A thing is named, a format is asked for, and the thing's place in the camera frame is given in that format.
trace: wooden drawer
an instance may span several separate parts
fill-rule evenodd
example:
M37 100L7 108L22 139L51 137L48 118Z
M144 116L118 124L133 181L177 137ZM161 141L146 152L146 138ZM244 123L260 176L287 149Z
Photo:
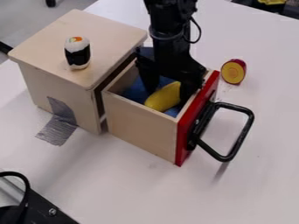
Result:
M216 91L219 72L206 74L203 88L189 99L176 118L121 96L138 75L133 61L104 88L102 97L108 130L126 142L181 165L189 154L186 149L188 131Z
M66 39L76 35L90 40L91 61L82 70L70 69L64 52ZM9 55L20 66L37 106L52 113L48 99L62 102L72 110L78 126L100 134L101 90L133 60L132 53L146 38L144 30L71 10Z

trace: black drawer handle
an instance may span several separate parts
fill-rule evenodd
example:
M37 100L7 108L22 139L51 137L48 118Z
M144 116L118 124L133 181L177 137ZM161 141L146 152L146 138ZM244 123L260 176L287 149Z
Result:
M205 132L205 129L206 129L208 123L211 121L213 115L220 108L230 109L230 110L238 111L240 113L248 115L248 119L247 119L247 122L246 122L243 130L240 132L238 139L236 140L232 149L229 151L229 153L226 156L220 155L211 146L209 146L207 143L205 143L203 140L200 139L202 134ZM194 148L195 143L198 144L203 150L205 150L213 158L217 159L220 162L223 162L223 163L230 162L237 155L237 153L240 149L240 146L243 144L253 122L254 122L254 113L249 108L243 108L241 106L237 106L237 105L233 105L233 104L221 102L221 101L220 102L208 102L206 109L201 113L201 115L198 118L198 125L194 128L194 130L192 132L193 140L191 140L189 142L189 144L192 144L192 142L193 142L193 148Z

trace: table surface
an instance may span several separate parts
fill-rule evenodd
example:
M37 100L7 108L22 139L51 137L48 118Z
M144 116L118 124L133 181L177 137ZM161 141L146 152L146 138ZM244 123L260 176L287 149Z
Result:
M256 116L232 163L221 165L197 148L179 168L83 129L62 147L43 142L35 135L51 115L32 104L17 65L7 61L0 66L1 167L25 174L80 223L297 223L299 21L222 0L199 2L203 37L192 55L213 69L232 58L248 65L240 86L219 84L218 100ZM140 0L100 0L87 11L149 25ZM242 118L218 112L205 140L227 150Z

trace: gray duct tape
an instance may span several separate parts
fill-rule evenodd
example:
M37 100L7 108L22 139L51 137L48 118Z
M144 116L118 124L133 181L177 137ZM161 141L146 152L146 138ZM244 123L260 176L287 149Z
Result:
M36 135L49 144L63 145L77 129L77 121L73 111L62 101L47 97L52 107L53 117Z

